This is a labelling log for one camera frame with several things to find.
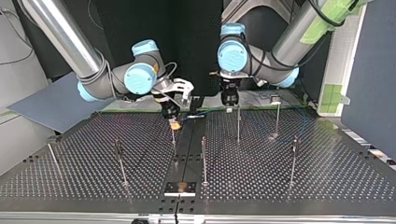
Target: cable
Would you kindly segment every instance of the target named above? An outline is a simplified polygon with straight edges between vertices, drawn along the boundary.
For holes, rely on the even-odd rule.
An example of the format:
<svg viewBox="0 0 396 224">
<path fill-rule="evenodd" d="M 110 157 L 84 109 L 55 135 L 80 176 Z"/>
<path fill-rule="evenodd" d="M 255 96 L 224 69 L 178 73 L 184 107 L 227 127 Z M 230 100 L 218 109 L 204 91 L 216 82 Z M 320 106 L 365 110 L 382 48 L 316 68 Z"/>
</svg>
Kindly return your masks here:
<svg viewBox="0 0 396 224">
<path fill-rule="evenodd" d="M 174 100 L 172 97 L 170 97 L 168 94 L 166 94 L 165 92 L 163 92 L 163 91 L 159 91 L 159 90 L 157 90 L 157 89 L 155 89 L 155 88 L 152 88 L 152 89 L 154 89 L 155 91 L 157 91 L 157 92 L 159 92 L 161 95 L 163 95 L 164 97 L 167 97 L 170 101 L 172 101 L 173 103 L 175 103 L 175 105 L 177 105 L 178 107 L 183 107 L 183 106 L 181 106 L 176 100 Z"/>
<path fill-rule="evenodd" d="M 306 95 L 308 95 L 308 97 L 311 99 L 312 104 L 314 104 L 314 106 L 315 106 L 316 108 L 318 108 L 318 105 L 314 102 L 314 98 L 312 98 L 311 95 L 310 95 L 310 94 L 308 93 L 308 91 L 306 90 L 306 87 L 305 87 L 305 85 L 304 85 L 304 83 L 303 83 L 303 79 L 302 79 L 301 77 L 299 77 L 299 79 L 300 79 L 301 85 L 303 86 L 304 92 L 305 92 Z"/>
<path fill-rule="evenodd" d="M 95 21 L 95 20 L 93 19 L 93 17 L 92 17 L 92 14 L 91 14 L 91 3 L 92 3 L 92 0 L 89 0 L 89 1 L 88 1 L 88 8 L 87 8 L 87 10 L 88 10 L 88 16 L 90 17 L 92 23 L 95 24 L 95 26 L 96 26 L 97 28 L 99 28 L 99 29 L 101 29 L 101 30 L 104 30 L 104 28 L 103 28 L 102 26 L 100 26 L 98 23 L 96 23 L 96 21 Z"/>
<path fill-rule="evenodd" d="M 340 27 L 343 26 L 346 21 L 341 21 L 341 22 L 336 22 L 331 20 L 329 17 L 327 17 L 321 9 L 318 7 L 318 4 L 314 2 L 314 0 L 308 0 L 309 4 L 311 4 L 311 7 L 317 12 L 318 16 L 320 16 L 321 19 L 329 23 L 330 25 L 334 27 Z"/>
<path fill-rule="evenodd" d="M 18 59 L 18 60 L 12 61 L 12 62 L 7 62 L 7 63 L 0 63 L 0 65 L 12 64 L 12 63 L 20 63 L 20 62 L 22 62 L 22 61 L 24 61 L 24 60 L 26 60 L 26 59 L 30 58 L 30 56 L 32 56 L 33 52 L 34 52 L 34 51 L 33 51 L 33 49 L 30 49 L 30 52 L 29 52 L 29 54 L 28 54 L 28 55 L 26 55 L 24 58 L 21 58 L 21 59 Z"/>
<path fill-rule="evenodd" d="M 37 23 L 35 23 L 35 20 L 33 20 L 33 18 L 30 16 L 30 14 L 27 12 L 26 8 L 23 5 L 22 0 L 18 0 L 18 4 L 20 5 L 21 11 L 23 12 L 23 14 L 25 15 L 25 17 L 36 27 L 38 27 Z"/>
<path fill-rule="evenodd" d="M 11 28 L 14 30 L 15 34 L 17 34 L 18 38 L 19 38 L 27 47 L 31 48 L 32 45 L 29 43 L 29 40 L 27 39 L 27 36 L 26 36 L 26 39 L 23 39 L 22 36 L 20 35 L 20 33 L 17 31 L 17 29 L 15 28 L 15 26 L 12 24 L 12 22 L 9 20 L 9 18 L 8 18 L 7 15 L 6 15 L 6 13 L 9 13 L 9 14 L 11 14 L 12 16 L 14 16 L 17 20 L 20 21 L 20 17 L 17 15 L 17 13 L 14 12 L 14 11 L 12 11 L 12 10 L 9 10 L 9 9 L 6 9 L 6 8 L 2 8 L 2 7 L 0 7 L 0 12 L 3 13 L 4 19 L 5 19 L 6 22 L 8 23 L 9 27 L 11 27 Z"/>
<path fill-rule="evenodd" d="M 291 3 L 291 11 L 290 11 L 289 24 L 291 24 L 291 22 L 293 21 L 294 3 L 295 3 L 295 0 L 293 0 L 293 2 Z"/>
<path fill-rule="evenodd" d="M 326 38 L 327 38 L 327 36 L 328 36 L 328 33 L 325 35 L 324 38 L 321 39 L 320 43 L 319 43 L 318 45 L 316 45 L 316 48 L 315 48 L 314 52 L 311 54 L 311 56 L 309 56 L 304 62 L 299 63 L 299 64 L 297 64 L 296 66 L 289 66 L 289 65 L 283 64 L 283 63 L 281 63 L 276 57 L 274 57 L 274 55 L 273 55 L 274 60 L 275 60 L 277 63 L 279 63 L 279 65 L 284 66 L 285 68 L 273 67 L 273 66 L 271 66 L 271 65 L 268 65 L 268 64 L 264 63 L 263 60 L 259 60 L 256 56 L 254 56 L 254 54 L 251 53 L 250 45 L 249 45 L 248 42 L 246 41 L 245 35 L 244 35 L 244 34 L 241 34 L 241 35 L 242 35 L 242 36 L 239 36 L 239 35 L 226 35 L 226 36 L 224 36 L 224 37 L 221 39 L 221 41 L 222 41 L 224 38 L 227 38 L 227 37 L 235 37 L 235 38 L 237 38 L 237 39 L 239 39 L 239 40 L 241 40 L 241 41 L 243 42 L 243 45 L 244 45 L 245 48 L 247 49 L 247 54 L 249 55 L 250 59 L 253 59 L 254 61 L 256 61 L 260 66 L 264 66 L 264 67 L 266 67 L 266 68 L 269 68 L 269 69 L 272 69 L 272 70 L 275 70 L 275 71 L 291 71 L 291 70 L 293 70 L 293 69 L 295 69 L 295 68 L 299 68 L 299 67 L 302 67 L 302 66 L 308 64 L 308 63 L 314 58 L 314 56 L 318 53 L 320 47 L 321 47 L 321 46 L 323 45 L 323 43 L 325 42 L 325 40 L 326 40 Z"/>
<path fill-rule="evenodd" d="M 32 54 L 34 53 L 34 50 L 32 48 L 32 45 L 29 43 L 29 39 L 26 36 L 26 40 L 23 39 L 20 35 L 20 33 L 18 33 L 17 29 L 15 28 L 15 26 L 12 24 L 12 22 L 8 19 L 6 13 L 10 13 L 11 15 L 13 15 L 15 18 L 17 18 L 18 20 L 20 19 L 19 16 L 17 15 L 16 12 L 6 9 L 6 8 L 2 8 L 0 7 L 0 12 L 3 14 L 6 22 L 8 23 L 8 25 L 14 30 L 15 34 L 17 35 L 17 37 L 27 46 L 30 48 L 30 52 L 28 53 L 28 55 L 26 55 L 25 57 L 12 61 L 12 62 L 6 62 L 6 63 L 0 63 L 0 65 L 6 65 L 6 64 L 13 64 L 13 63 L 19 63 L 22 62 L 28 58 L 30 58 L 30 56 L 32 56 Z"/>
<path fill-rule="evenodd" d="M 168 76 L 171 77 L 171 76 L 176 72 L 176 70 L 177 70 L 177 63 L 175 63 L 175 62 L 167 63 L 167 64 L 165 65 L 165 68 L 166 68 L 167 66 L 169 66 L 169 65 L 173 65 L 173 66 L 174 66 L 173 69 L 172 69 L 172 70 L 169 72 L 169 74 L 168 74 Z"/>
</svg>

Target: white bracket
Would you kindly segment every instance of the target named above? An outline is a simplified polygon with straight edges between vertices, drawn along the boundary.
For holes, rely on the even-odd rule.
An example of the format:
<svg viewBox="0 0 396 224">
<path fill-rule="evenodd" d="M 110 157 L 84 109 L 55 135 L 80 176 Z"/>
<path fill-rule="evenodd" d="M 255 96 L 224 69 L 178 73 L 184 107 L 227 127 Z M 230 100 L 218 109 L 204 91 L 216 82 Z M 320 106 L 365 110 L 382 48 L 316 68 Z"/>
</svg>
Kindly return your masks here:
<svg viewBox="0 0 396 224">
<path fill-rule="evenodd" d="M 161 89 L 161 92 L 152 90 L 152 94 L 161 94 L 161 93 L 167 93 L 167 92 L 182 92 L 182 101 L 188 102 L 191 92 L 194 90 L 194 86 L 187 80 L 184 80 L 182 78 L 175 78 L 173 81 L 170 81 L 169 84 L 164 88 Z"/>
<path fill-rule="evenodd" d="M 346 97 L 345 95 L 341 95 L 341 102 L 340 104 L 342 105 L 349 105 L 350 104 L 350 99 Z"/>
</svg>

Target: silver robot arm segment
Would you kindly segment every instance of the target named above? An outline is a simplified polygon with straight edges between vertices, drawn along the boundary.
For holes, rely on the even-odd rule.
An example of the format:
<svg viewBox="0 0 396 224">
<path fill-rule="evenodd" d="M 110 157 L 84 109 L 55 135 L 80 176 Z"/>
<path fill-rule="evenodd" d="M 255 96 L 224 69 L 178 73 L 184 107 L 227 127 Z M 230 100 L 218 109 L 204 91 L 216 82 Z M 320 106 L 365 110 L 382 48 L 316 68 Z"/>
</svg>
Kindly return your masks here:
<svg viewBox="0 0 396 224">
<path fill-rule="evenodd" d="M 328 18 L 323 19 L 323 15 L 320 16 L 317 10 L 326 7 L 326 10 L 336 12 L 333 14 L 338 16 L 337 20 L 343 20 L 351 7 L 361 4 L 364 3 L 358 0 L 348 0 L 338 5 L 332 4 L 331 0 L 318 0 L 316 3 L 311 0 L 306 1 L 271 52 L 250 46 L 245 39 L 243 24 L 223 25 L 218 51 L 220 76 L 231 82 L 233 79 L 253 77 L 259 86 L 266 82 L 282 88 L 291 86 L 299 74 L 300 60 L 328 30 L 334 28 L 324 20 Z"/>
<path fill-rule="evenodd" d="M 78 28 L 62 0 L 21 0 L 20 3 L 76 72 L 78 90 L 84 100 L 105 100 L 128 92 L 144 95 L 155 89 L 153 94 L 163 96 L 166 92 L 182 92 L 183 101 L 188 101 L 193 86 L 182 79 L 174 82 L 166 74 L 153 40 L 135 44 L 132 48 L 135 61 L 111 70 L 107 60 Z"/>
</svg>

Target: green tape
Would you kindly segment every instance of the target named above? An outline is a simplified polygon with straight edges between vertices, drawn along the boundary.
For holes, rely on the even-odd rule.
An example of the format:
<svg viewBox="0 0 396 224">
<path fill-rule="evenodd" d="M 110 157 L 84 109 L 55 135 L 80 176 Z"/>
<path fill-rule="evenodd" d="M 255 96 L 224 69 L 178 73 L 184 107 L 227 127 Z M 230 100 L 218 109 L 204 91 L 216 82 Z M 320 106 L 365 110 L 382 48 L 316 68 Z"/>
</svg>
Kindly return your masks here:
<svg viewBox="0 0 396 224">
<path fill-rule="evenodd" d="M 338 105 L 341 103 L 342 85 L 326 84 L 320 102 L 320 113 L 336 113 Z"/>
<path fill-rule="evenodd" d="M 353 1 L 354 0 L 328 0 L 321 11 L 330 20 L 341 22 L 349 14 L 349 7 L 352 5 Z M 306 30 L 300 42 L 310 45 L 316 44 L 327 31 L 333 29 L 333 26 L 324 21 L 320 16 L 317 16 Z"/>
<path fill-rule="evenodd" d="M 0 114 L 0 117 L 4 117 L 4 116 L 8 116 L 8 115 L 19 115 L 19 114 L 14 111 L 7 111 L 7 112 Z"/>
</svg>

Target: gray panel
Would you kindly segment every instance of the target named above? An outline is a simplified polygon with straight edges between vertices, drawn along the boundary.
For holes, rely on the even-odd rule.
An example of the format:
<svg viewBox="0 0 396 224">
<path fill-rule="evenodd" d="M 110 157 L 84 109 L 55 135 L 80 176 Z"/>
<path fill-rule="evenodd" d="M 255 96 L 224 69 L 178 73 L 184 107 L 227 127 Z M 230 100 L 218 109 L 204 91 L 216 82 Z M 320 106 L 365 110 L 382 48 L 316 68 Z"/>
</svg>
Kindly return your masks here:
<svg viewBox="0 0 396 224">
<path fill-rule="evenodd" d="M 346 96 L 342 122 L 396 158 L 396 1 L 368 4 Z"/>
<path fill-rule="evenodd" d="M 25 99 L 8 107 L 24 117 L 64 133 L 93 112 L 103 109 L 112 99 L 88 103 L 78 93 L 75 73 L 62 77 Z"/>
</svg>

